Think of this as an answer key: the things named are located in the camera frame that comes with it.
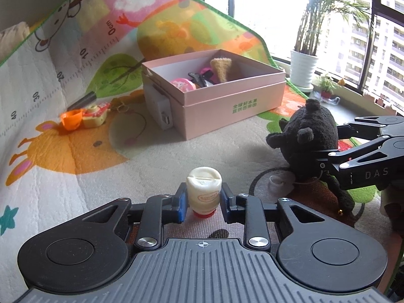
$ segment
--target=white bottle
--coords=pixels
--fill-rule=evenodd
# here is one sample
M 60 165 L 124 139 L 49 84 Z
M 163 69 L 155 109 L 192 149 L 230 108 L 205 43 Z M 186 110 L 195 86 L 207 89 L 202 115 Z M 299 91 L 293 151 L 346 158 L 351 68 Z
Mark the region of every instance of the white bottle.
M 187 177 L 189 206 L 201 218 L 211 217 L 219 205 L 222 176 L 214 168 L 193 169 Z

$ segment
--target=orange toy cup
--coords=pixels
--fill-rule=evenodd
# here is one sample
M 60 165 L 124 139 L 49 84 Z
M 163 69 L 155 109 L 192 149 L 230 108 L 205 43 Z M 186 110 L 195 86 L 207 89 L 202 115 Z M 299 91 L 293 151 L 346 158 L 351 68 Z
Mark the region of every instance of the orange toy cup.
M 80 126 L 83 119 L 83 111 L 85 111 L 85 109 L 75 109 L 61 114 L 60 119 L 62 121 L 63 127 L 67 131 L 76 130 Z

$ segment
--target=red flower pot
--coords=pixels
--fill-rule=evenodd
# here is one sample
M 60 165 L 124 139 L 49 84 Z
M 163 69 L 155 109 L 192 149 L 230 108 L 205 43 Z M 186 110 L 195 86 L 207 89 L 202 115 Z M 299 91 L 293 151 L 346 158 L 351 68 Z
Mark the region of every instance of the red flower pot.
M 325 98 L 325 99 L 330 99 L 330 98 L 331 98 L 331 95 L 332 95 L 331 92 L 325 92 L 325 91 L 322 91 L 322 92 L 321 92 L 321 96 L 322 96 L 323 98 Z

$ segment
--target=white electronic device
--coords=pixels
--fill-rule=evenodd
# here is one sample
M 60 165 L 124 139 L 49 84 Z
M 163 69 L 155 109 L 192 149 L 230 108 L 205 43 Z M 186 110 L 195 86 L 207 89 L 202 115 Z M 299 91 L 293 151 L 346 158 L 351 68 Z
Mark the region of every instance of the white electronic device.
M 149 113 L 163 130 L 172 127 L 170 99 L 161 94 L 152 84 L 143 84 L 146 106 Z

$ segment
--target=white flower pot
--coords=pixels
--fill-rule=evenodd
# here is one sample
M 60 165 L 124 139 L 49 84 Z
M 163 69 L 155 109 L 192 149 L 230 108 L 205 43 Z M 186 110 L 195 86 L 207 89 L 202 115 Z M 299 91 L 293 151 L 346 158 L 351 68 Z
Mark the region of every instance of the white flower pot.
M 298 88 L 303 89 L 302 91 L 312 90 L 312 80 L 317 61 L 318 57 L 316 56 L 292 50 L 290 52 L 290 81 Z

